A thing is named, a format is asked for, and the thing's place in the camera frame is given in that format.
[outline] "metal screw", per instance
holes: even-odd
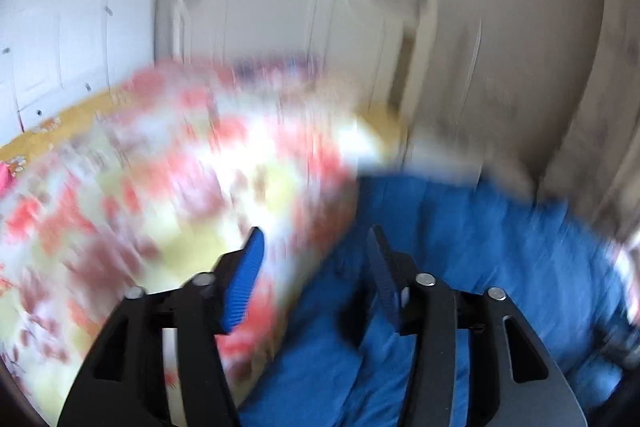
[[[415,276],[415,282],[420,286],[433,286],[436,283],[436,278],[430,273],[418,273]]]
[[[209,286],[216,278],[212,273],[198,273],[192,280],[195,286]]]
[[[492,286],[491,288],[489,288],[489,291],[487,293],[494,301],[504,301],[507,298],[507,294],[504,292],[504,290],[502,288],[498,288],[497,286]]]
[[[145,293],[146,290],[142,286],[132,286],[125,292],[124,296],[127,299],[140,299]]]

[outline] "black gripper frame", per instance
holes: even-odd
[[[189,427],[239,427],[214,335],[223,289],[242,251],[225,254],[206,286],[125,298],[94,342],[58,427],[169,427],[162,328],[177,328],[178,376]]]
[[[456,332],[463,329],[470,355],[467,427],[586,427],[564,375],[505,292],[452,290],[420,273],[408,254],[391,250],[380,227],[371,233],[380,245],[369,251],[380,296],[395,285],[399,319],[390,318],[400,335],[417,335],[398,426],[449,427]],[[381,265],[388,270],[382,283],[376,274]]]

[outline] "bed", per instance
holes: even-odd
[[[514,162],[413,128],[437,0],[413,7],[374,0],[175,0],[172,20],[172,60],[135,74],[114,93],[124,107],[28,166],[1,203],[2,360],[28,396],[33,407],[24,408],[32,418],[35,408],[55,424],[83,353],[128,286],[175,287],[238,248],[252,225],[270,241],[263,277],[239,333],[218,340],[234,398],[246,401],[245,425],[272,425],[274,417],[282,425],[310,421],[303,410],[282,410],[278,386],[306,382],[301,396],[311,393],[313,379],[301,371],[318,375],[322,368],[305,366],[300,357],[313,360],[315,353],[328,357],[324,368],[332,360],[337,380],[331,381],[341,387],[337,399],[331,381],[314,388],[319,403],[332,406],[323,405],[313,425],[395,420],[394,407],[362,414],[377,399],[371,362],[404,357],[399,365],[378,366],[396,400],[411,346],[373,359],[359,351],[365,338],[373,346],[396,345],[370,294],[366,308],[354,311],[371,317],[359,341],[343,349],[335,327],[366,285],[358,245],[372,219],[396,230],[395,248],[453,286],[505,287],[543,340],[555,342],[568,374],[591,356],[595,323],[628,312],[623,282],[607,260],[610,242],[566,221],[562,207],[532,206],[532,184]],[[421,179],[380,176],[401,168]],[[368,176],[359,196],[356,176]],[[481,177],[493,177],[502,190]],[[516,198],[505,195],[510,190]],[[466,257],[463,269],[456,256],[474,245],[478,255]],[[433,254],[438,248],[441,256]],[[540,248],[544,263],[535,257]],[[510,255],[504,269],[495,267]],[[101,260],[97,275],[87,259]],[[571,262],[583,268],[580,277],[568,270]],[[565,338],[557,328],[549,336],[551,325],[566,325],[562,317],[548,309],[546,317],[535,315],[533,304],[540,303],[527,290],[527,277],[544,276],[555,278],[554,291],[567,302],[598,302],[596,311],[573,311]],[[569,281],[570,289],[560,284]],[[327,333],[322,345],[314,333],[320,330]],[[576,331],[580,343],[572,346]],[[173,339],[167,331],[166,388],[172,421],[183,425]],[[331,341],[337,344],[328,346]],[[606,399],[620,379],[615,371],[608,375],[607,390],[583,402],[588,407]]]

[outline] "pink object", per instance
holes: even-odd
[[[15,178],[11,174],[9,165],[4,162],[0,162],[0,198],[2,198],[9,188],[14,184]]]

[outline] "blue bedsheet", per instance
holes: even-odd
[[[352,229],[305,289],[282,349],[241,408],[244,427],[396,424],[414,339],[394,333],[375,297],[365,251],[375,223],[392,248],[453,288],[504,288],[584,407],[618,383],[620,372],[594,356],[592,333],[623,314],[623,287],[604,244],[567,218],[565,206],[532,208],[486,182],[371,177],[361,181]],[[465,424],[467,373],[468,353],[459,349],[455,426]]]

